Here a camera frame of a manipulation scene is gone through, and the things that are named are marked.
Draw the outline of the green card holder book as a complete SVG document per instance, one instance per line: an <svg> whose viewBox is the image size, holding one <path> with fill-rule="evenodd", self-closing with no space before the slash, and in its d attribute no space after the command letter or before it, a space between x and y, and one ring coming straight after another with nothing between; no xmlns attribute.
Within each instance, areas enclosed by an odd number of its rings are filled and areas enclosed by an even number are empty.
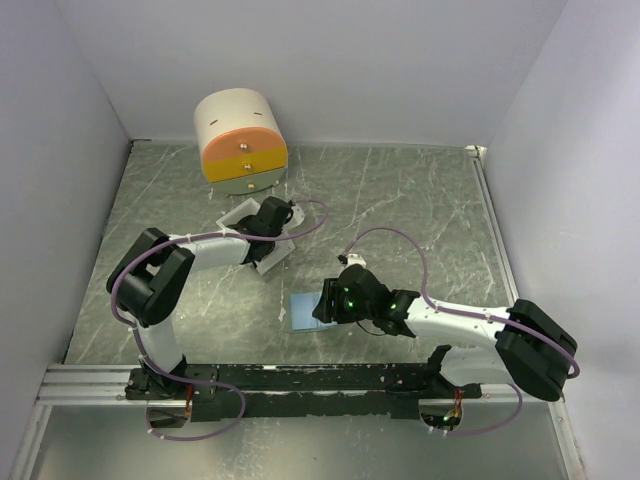
<svg viewBox="0 0 640 480"><path fill-rule="evenodd" d="M336 323L323 323L312 312L321 298L320 292L293 293L289 296L288 316L293 333L323 331L336 326Z"/></svg>

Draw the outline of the white card tray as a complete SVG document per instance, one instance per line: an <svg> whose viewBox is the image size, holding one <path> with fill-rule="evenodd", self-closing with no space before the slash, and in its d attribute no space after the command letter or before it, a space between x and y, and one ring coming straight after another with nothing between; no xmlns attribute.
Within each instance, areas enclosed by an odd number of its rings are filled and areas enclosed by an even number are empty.
<svg viewBox="0 0 640 480"><path fill-rule="evenodd" d="M216 224L220 228L226 227L237 232L234 229L235 224L241 218L247 215L271 214L284 217L286 220L289 211L290 207L288 205L288 202L274 196L266 197L261 203L258 203L253 198L249 198L248 200L245 200L243 203L241 203L238 207L232 209L231 211L220 217L216 221ZM286 234L286 230L285 226L283 225L282 233L278 237L281 237L284 234ZM264 275L278 262L282 261L295 248L291 240L249 240L248 245L248 251L245 254L241 264L253 266L260 275Z"/></svg>

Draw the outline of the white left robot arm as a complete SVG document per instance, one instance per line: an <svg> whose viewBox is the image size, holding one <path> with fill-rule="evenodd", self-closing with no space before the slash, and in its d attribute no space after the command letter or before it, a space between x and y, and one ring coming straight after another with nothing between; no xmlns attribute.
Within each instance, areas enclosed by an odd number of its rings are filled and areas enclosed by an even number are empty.
<svg viewBox="0 0 640 480"><path fill-rule="evenodd" d="M223 266L251 265L264 274L294 249L284 237L301 225L292 201L253 199L223 216L214 238L179 243L157 228L140 234L107 281L115 306L133 329L142 371L162 398L181 395L187 361L177 343L172 315L190 274Z"/></svg>

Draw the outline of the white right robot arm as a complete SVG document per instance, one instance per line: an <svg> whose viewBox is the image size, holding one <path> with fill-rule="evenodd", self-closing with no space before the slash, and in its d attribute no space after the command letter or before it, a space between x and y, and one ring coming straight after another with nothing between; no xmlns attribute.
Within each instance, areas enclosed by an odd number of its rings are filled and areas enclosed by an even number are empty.
<svg viewBox="0 0 640 480"><path fill-rule="evenodd" d="M369 320L391 336L442 337L476 347L474 354L448 351L425 372L426 390L439 398L457 386L489 383L514 384L555 402L577 374L575 339L529 300L501 308L427 301L416 291L389 289L368 269L351 265L324 280L312 315L328 324Z"/></svg>

